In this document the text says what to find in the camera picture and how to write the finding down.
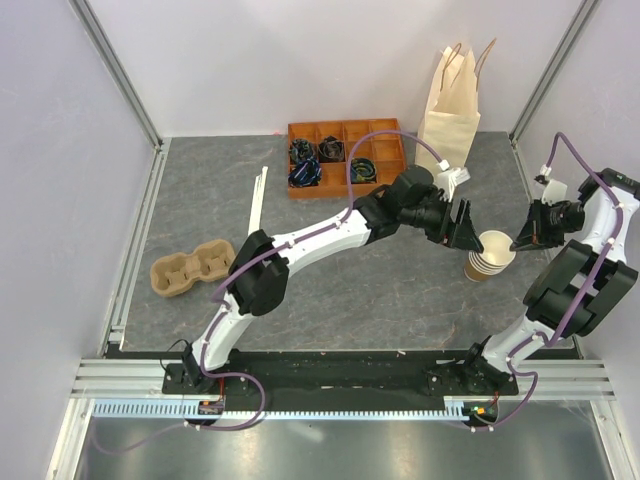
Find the stack of paper cups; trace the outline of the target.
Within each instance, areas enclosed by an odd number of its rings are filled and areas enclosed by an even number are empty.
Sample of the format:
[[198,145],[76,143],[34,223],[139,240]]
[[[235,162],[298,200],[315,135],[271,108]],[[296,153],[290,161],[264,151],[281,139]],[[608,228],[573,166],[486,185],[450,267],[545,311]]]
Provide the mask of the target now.
[[481,282],[501,273],[516,257],[516,253],[510,250],[512,239],[504,232],[488,230],[479,239],[483,252],[470,252],[463,270],[465,277],[472,282]]

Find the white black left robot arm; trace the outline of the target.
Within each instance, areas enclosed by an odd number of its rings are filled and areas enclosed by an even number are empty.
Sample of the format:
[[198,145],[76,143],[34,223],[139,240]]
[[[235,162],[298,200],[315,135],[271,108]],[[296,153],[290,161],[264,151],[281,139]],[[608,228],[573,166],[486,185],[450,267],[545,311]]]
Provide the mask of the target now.
[[462,251],[484,250],[470,216],[470,203],[454,208],[449,193],[423,167],[410,166],[391,184],[357,198],[334,217],[296,232],[251,234],[214,293],[219,309],[205,332],[185,346],[178,363],[164,368],[162,390],[169,394],[211,392],[232,348],[250,323],[283,301],[290,278],[336,253],[360,248],[407,225],[435,244]]

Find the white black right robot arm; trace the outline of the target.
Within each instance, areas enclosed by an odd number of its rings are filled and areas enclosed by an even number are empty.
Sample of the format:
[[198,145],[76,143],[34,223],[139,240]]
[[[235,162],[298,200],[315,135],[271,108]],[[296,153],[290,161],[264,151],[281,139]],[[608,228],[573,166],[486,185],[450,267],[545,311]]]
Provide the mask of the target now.
[[510,246],[512,252],[559,252],[525,294],[524,315],[467,352],[457,377],[468,393],[505,393],[523,360],[559,340],[591,333],[638,279],[624,246],[639,208],[638,182],[606,168],[580,185],[574,201],[560,197],[559,189],[547,183]]

